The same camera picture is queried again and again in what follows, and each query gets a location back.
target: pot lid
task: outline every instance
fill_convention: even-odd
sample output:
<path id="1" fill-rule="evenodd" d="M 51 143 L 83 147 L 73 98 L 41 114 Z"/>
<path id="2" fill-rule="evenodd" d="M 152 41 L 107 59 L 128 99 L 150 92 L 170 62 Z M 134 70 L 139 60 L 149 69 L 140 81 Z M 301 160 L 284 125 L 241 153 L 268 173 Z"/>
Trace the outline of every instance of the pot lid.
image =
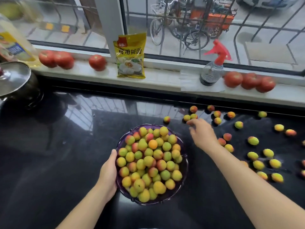
<path id="1" fill-rule="evenodd" d="M 0 96 L 8 95 L 21 88 L 30 78 L 31 69 L 21 62 L 0 64 Z"/>

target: white window sill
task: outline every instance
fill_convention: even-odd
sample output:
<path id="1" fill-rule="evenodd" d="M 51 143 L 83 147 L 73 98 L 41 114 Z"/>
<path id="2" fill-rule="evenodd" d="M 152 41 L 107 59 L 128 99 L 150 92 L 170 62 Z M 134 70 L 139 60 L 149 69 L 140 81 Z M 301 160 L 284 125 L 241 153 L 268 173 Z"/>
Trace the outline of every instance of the white window sill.
<path id="1" fill-rule="evenodd" d="M 76 61 L 74 68 L 63 70 L 59 67 L 47 68 L 41 66 L 35 70 L 37 73 L 50 76 L 83 81 L 93 81 L 105 84 L 116 84 L 129 87 L 148 88 L 162 91 L 181 92 L 180 73 L 169 70 L 145 69 L 145 79 L 118 78 L 116 64 L 109 63 L 102 72 L 94 71 L 87 61 Z M 276 76 L 277 80 L 286 83 L 297 83 L 302 85 L 303 77 Z M 192 94 L 228 99 L 257 101 L 270 104 L 282 104 L 295 107 L 305 107 L 305 87 L 289 84 L 277 84 L 276 87 L 267 93 L 259 93 L 256 90 L 245 90 L 240 86 L 237 88 L 226 88 L 221 92 L 189 92 Z"/>

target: pot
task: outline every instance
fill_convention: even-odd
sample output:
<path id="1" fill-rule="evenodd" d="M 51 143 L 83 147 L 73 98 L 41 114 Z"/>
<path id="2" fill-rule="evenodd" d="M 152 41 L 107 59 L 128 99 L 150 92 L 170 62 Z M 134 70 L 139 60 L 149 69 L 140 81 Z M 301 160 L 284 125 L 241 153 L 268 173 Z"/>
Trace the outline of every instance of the pot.
<path id="1" fill-rule="evenodd" d="M 22 62 L 0 64 L 0 98 L 15 100 L 30 109 L 37 105 L 43 94 L 38 80 L 28 65 Z"/>

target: person's right arm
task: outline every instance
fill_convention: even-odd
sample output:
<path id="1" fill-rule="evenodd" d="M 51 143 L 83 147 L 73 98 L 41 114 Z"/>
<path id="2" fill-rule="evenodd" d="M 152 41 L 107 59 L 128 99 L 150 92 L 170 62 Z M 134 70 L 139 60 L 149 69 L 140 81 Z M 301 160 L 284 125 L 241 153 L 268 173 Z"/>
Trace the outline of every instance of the person's right arm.
<path id="1" fill-rule="evenodd" d="M 305 210 L 222 147 L 203 119 L 187 122 L 197 147 L 215 162 L 256 229 L 304 229 Z"/>

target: hand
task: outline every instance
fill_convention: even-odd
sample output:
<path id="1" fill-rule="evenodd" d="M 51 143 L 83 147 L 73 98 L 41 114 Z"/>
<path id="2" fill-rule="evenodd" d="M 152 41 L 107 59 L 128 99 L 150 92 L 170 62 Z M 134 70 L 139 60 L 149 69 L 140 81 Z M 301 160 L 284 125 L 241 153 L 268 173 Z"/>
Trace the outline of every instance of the hand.
<path id="1" fill-rule="evenodd" d="M 105 199 L 108 202 L 116 192 L 116 150 L 111 151 L 109 159 L 101 167 L 101 172 L 97 185 L 101 186 L 106 194 Z"/>
<path id="2" fill-rule="evenodd" d="M 197 147 L 209 153 L 219 142 L 211 125 L 204 119 L 192 119 L 187 122 L 188 125 L 194 125 L 196 129 L 190 127 L 190 133 Z"/>

